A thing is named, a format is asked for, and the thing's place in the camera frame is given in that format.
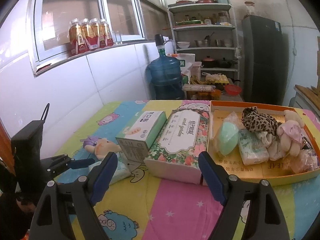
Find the red plastic basket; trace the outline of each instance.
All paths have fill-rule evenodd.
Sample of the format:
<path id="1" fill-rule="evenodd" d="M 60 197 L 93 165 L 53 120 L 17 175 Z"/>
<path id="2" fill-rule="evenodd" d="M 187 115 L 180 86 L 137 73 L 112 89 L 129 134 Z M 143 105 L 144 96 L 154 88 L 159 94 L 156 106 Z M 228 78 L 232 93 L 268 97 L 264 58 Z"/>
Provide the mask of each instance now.
<path id="1" fill-rule="evenodd" d="M 232 96 L 239 95 L 240 92 L 242 91 L 241 87 L 238 87 L 238 86 L 235 86 L 235 85 L 230 85 L 230 84 L 229 85 L 225 85 L 224 89 L 226 90 L 226 92 L 229 95 L 232 95 Z"/>

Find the blue water jug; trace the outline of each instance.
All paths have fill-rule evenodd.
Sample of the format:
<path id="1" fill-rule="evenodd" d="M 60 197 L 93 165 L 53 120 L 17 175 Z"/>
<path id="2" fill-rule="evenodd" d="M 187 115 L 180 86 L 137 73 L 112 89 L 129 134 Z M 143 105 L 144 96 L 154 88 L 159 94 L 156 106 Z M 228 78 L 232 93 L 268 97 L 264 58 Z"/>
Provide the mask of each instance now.
<path id="1" fill-rule="evenodd" d="M 146 69 L 152 98 L 183 100 L 180 60 L 165 55 L 164 39 L 161 34 L 155 35 L 155 41 L 160 57 L 153 60 Z"/>

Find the colorful tablecloth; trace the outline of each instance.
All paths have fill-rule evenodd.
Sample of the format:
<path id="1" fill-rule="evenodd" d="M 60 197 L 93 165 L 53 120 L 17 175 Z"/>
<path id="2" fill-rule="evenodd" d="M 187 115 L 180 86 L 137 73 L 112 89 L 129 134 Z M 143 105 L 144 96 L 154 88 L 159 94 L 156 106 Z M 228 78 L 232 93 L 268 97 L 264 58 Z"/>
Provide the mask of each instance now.
<path id="1" fill-rule="evenodd" d="M 75 159 L 95 158 L 82 148 L 80 139 L 97 135 L 115 143 L 115 136 L 141 110 L 208 108 L 209 101 L 125 101 L 111 102 L 100 109 L 56 153 Z M 308 110 L 296 109 L 320 145 L 320 123 Z M 159 179 L 145 165 L 131 167 L 132 176 L 110 186 L 95 206 L 103 229 L 111 240 L 202 240 L 207 239 L 222 206 L 208 187 Z M 68 170 L 57 181 L 72 182 L 87 175 L 88 168 Z M 291 185 L 274 187 L 291 239 L 301 239 L 320 210 L 320 176 Z M 240 240 L 249 203 L 245 202 L 234 240 Z M 72 226 L 77 240 L 84 239 L 78 220 Z"/>

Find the refrigerator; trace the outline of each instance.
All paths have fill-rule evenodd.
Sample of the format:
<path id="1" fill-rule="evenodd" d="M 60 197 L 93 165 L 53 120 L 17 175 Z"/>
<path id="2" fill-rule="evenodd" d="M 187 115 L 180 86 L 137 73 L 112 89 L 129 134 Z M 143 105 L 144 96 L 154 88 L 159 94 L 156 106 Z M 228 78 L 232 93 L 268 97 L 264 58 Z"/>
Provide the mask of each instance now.
<path id="1" fill-rule="evenodd" d="M 242 20 L 244 35 L 244 101 L 281 105 L 287 64 L 279 22 L 249 15 Z"/>

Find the blue cartoon sheep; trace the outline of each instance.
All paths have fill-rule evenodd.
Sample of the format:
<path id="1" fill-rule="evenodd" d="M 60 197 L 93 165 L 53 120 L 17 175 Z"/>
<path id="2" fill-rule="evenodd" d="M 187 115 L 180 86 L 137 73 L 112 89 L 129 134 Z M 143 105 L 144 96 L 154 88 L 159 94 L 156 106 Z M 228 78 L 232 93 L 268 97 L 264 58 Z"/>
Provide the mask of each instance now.
<path id="1" fill-rule="evenodd" d="M 132 240 L 137 235 L 138 223 L 124 215 L 107 210 L 98 218 L 110 240 Z"/>

